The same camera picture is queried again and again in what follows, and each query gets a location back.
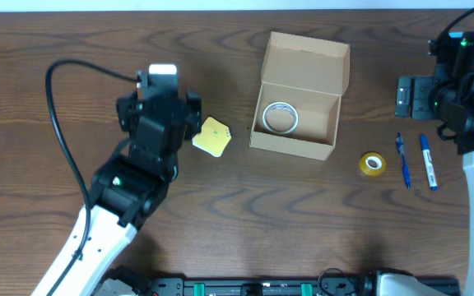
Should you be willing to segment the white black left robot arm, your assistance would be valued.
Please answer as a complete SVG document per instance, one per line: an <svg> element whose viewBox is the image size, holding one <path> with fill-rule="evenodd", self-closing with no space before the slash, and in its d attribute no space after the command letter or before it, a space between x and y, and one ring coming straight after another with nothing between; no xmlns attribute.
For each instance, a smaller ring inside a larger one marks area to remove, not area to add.
<svg viewBox="0 0 474 296"><path fill-rule="evenodd" d="M177 152L199 133L201 98L179 98L175 74L138 74L139 86L118 99L129 137L96 172L88 202L35 295L90 295L114 259L166 198L178 177Z"/></svg>

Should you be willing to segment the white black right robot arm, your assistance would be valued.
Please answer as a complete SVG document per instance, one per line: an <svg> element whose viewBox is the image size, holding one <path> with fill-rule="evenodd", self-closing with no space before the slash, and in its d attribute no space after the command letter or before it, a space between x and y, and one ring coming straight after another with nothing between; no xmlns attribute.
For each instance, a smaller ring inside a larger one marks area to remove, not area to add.
<svg viewBox="0 0 474 296"><path fill-rule="evenodd" d="M437 134L453 141L462 156L469 194L469 260L465 295L474 295L474 31L445 32L429 42L437 58L432 76L402 76L397 83L395 114L439 120Z"/></svg>

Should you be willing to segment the yellow sticky note pad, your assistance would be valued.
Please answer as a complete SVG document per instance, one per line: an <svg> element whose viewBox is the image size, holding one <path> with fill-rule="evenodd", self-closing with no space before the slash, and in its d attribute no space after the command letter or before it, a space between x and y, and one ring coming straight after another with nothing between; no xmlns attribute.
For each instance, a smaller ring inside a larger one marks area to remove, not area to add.
<svg viewBox="0 0 474 296"><path fill-rule="evenodd" d="M213 157L221 157L231 140L230 129L213 117L202 124L201 132L193 138L193 145Z"/></svg>

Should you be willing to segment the white masking tape roll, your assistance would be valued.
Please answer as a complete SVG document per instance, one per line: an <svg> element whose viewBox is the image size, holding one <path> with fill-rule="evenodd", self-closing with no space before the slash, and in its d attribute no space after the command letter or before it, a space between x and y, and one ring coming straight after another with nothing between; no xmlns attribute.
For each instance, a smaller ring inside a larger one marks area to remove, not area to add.
<svg viewBox="0 0 474 296"><path fill-rule="evenodd" d="M286 102L270 103L263 111L263 126L278 135L292 133L299 124L299 114Z"/></svg>

